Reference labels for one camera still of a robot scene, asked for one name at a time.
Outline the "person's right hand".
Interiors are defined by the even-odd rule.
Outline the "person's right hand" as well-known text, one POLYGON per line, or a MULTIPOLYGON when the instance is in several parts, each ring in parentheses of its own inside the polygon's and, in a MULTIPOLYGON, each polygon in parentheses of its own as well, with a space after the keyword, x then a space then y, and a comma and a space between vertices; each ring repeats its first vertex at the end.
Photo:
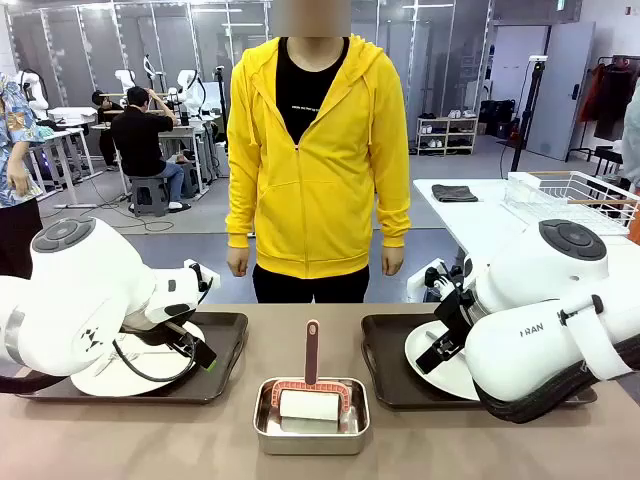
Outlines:
POLYGON ((244 277, 249 263, 249 248, 229 247, 227 249, 227 265, 234 277, 244 277))

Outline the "person's left hand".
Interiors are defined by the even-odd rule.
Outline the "person's left hand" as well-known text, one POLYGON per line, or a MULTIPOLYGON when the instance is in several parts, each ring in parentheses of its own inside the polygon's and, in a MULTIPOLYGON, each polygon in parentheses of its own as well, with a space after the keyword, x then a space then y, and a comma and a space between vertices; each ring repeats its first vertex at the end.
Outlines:
POLYGON ((384 246, 382 248, 381 262, 382 272, 385 276, 396 275, 404 263, 404 248, 384 246))

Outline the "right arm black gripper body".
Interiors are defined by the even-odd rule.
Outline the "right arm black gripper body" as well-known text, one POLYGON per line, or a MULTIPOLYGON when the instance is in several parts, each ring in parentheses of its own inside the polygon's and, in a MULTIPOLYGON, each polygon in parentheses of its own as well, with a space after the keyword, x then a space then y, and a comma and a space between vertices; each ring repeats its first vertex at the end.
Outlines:
POLYGON ((435 342, 437 351, 460 351, 464 347, 473 325, 469 309, 474 304, 473 294, 458 288, 442 298, 435 315, 446 327, 446 331, 435 342))

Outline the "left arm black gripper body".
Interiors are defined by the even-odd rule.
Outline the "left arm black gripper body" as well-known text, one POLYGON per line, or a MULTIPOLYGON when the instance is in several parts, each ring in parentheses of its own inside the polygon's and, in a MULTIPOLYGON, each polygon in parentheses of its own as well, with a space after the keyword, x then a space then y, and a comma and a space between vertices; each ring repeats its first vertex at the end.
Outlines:
POLYGON ((150 330, 141 330, 123 325, 122 332, 132 334, 149 347, 167 347, 177 353, 191 353, 200 341, 198 332, 191 333, 186 320, 170 320, 155 325, 150 330))

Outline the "bystander bare hand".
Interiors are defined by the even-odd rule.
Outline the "bystander bare hand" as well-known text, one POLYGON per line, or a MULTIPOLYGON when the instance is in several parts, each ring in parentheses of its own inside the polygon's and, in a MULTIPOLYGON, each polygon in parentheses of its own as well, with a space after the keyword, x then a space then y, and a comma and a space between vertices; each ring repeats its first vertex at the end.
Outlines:
POLYGON ((10 159, 7 163, 7 181, 9 187, 19 197, 24 197, 30 190, 30 174, 22 160, 10 159))

